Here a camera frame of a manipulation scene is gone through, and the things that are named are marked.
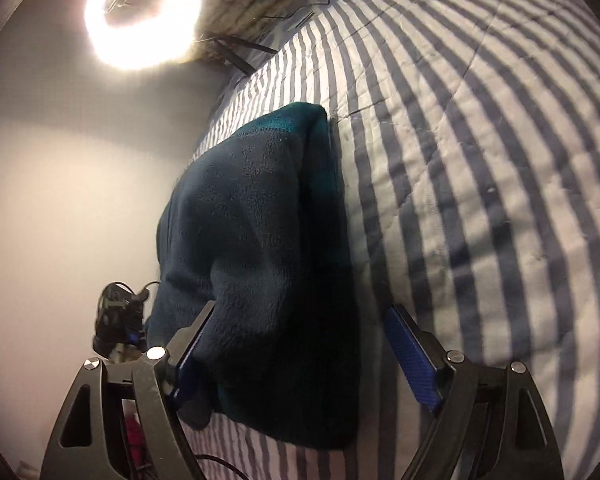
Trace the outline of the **teal fleece jacket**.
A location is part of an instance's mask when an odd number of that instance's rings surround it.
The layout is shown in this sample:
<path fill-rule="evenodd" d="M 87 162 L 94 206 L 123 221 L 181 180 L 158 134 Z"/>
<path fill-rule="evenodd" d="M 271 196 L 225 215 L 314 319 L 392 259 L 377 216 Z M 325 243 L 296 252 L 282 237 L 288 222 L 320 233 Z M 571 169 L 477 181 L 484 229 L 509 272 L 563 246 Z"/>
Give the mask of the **teal fleece jacket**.
<path fill-rule="evenodd" d="M 192 162 L 157 229 L 153 346 L 213 312 L 178 414 L 342 450 L 358 433 L 360 315 L 327 114 L 295 102 Z"/>

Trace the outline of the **blue white striped bed quilt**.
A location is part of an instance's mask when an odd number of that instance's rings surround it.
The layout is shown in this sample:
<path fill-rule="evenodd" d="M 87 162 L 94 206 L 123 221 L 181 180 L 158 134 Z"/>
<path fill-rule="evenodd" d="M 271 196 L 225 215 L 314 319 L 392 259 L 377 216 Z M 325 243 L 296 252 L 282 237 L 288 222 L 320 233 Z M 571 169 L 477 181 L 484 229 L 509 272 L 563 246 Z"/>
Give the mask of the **blue white striped bed quilt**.
<path fill-rule="evenodd" d="M 201 151 L 294 101 L 327 110 L 362 314 L 346 452 L 216 415 L 189 434 L 253 479 L 396 479 L 428 424 L 381 329 L 524 362 L 565 475 L 600 461 L 600 23 L 583 0 L 334 0 L 222 105 Z"/>

